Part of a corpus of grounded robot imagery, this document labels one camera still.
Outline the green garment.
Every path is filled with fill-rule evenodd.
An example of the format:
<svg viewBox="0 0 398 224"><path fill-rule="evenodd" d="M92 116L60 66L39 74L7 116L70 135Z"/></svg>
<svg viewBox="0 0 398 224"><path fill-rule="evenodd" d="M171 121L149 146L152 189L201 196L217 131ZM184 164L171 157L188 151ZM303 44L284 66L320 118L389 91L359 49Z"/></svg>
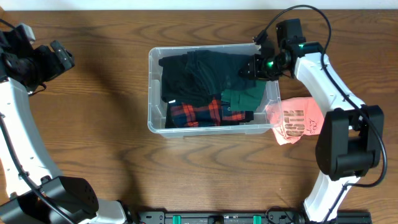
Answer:
<svg viewBox="0 0 398 224"><path fill-rule="evenodd" d="M256 111L261 105L266 82L256 81L256 86L246 90L225 90L221 94L223 103L229 104L231 111Z"/></svg>

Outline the dark navy shirt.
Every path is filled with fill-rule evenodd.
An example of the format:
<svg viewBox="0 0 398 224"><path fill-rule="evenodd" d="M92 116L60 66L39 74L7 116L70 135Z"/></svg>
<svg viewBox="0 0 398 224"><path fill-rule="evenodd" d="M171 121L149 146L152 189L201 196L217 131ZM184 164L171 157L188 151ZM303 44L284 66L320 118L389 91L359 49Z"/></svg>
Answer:
<svg viewBox="0 0 398 224"><path fill-rule="evenodd" d="M209 95L224 90L247 90L254 88L256 82L240 77L239 71L249 59L249 55L196 50L187 53L186 71Z"/></svg>

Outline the pink printed t-shirt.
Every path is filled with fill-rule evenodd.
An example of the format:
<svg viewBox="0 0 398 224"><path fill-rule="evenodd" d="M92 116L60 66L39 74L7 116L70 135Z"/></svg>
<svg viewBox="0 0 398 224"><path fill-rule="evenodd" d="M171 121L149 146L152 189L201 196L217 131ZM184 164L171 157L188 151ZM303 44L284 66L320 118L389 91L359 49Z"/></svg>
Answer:
<svg viewBox="0 0 398 224"><path fill-rule="evenodd" d="M279 145L294 144L302 136L319 135L324 116L312 97L297 97L282 100L266 108L270 123L278 124L272 128Z"/></svg>

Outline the black garment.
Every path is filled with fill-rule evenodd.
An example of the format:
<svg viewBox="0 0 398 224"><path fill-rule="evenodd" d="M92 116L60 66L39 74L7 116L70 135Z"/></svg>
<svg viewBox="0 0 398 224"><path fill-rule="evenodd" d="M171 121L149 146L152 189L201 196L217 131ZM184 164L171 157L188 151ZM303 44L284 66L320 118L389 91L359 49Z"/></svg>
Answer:
<svg viewBox="0 0 398 224"><path fill-rule="evenodd" d="M158 64L162 67L162 101L168 103L175 100L194 107L211 103L213 95L209 94L186 68L187 54L163 57Z"/></svg>

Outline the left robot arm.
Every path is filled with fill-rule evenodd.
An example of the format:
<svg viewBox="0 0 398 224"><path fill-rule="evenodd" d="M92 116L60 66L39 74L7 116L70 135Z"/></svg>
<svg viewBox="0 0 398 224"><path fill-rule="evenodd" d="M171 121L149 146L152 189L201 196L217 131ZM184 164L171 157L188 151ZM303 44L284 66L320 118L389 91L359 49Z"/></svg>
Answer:
<svg viewBox="0 0 398 224"><path fill-rule="evenodd" d="M134 223L128 207L98 198L82 178L64 176L35 125L29 98L74 67L58 41L33 47L32 29L1 32L1 164L8 202L4 223Z"/></svg>

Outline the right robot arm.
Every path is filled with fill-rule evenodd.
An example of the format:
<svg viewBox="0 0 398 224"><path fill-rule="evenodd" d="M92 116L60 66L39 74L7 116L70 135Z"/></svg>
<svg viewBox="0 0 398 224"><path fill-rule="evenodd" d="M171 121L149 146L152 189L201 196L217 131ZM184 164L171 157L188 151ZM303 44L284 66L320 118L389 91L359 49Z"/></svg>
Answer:
<svg viewBox="0 0 398 224"><path fill-rule="evenodd" d="M285 72L303 83L320 108L324 122L315 156L320 173L303 202L306 223L339 223L338 207L353 187L379 185L387 171L382 141L384 114L353 94L330 64L327 46L309 42L299 19L276 25L279 53L266 30L253 38L258 54L240 70L243 78L276 81Z"/></svg>

